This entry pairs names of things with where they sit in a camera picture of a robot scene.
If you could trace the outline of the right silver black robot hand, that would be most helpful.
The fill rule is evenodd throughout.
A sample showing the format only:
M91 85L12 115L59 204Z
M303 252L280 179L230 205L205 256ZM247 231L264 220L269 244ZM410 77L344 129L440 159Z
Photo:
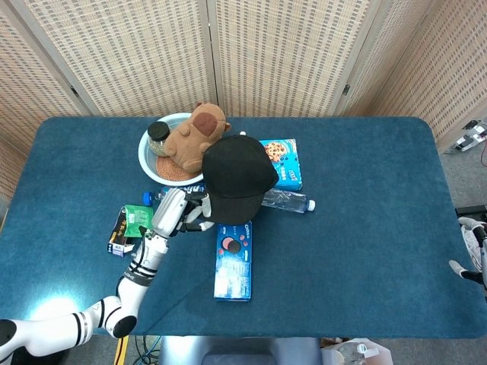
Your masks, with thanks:
M469 217L459 217L458 221L476 239L479 247L480 271L468 271L455 260L449 261L450 268L461 278L480 284L486 296L486 223Z

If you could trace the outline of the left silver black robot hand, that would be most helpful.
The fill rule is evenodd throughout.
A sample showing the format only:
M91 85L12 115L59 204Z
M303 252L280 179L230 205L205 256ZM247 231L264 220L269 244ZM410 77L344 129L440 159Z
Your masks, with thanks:
M208 221L212 207L207 192L187 192L172 188L162 198L153 215L152 230L169 239L179 232L204 232L214 226Z

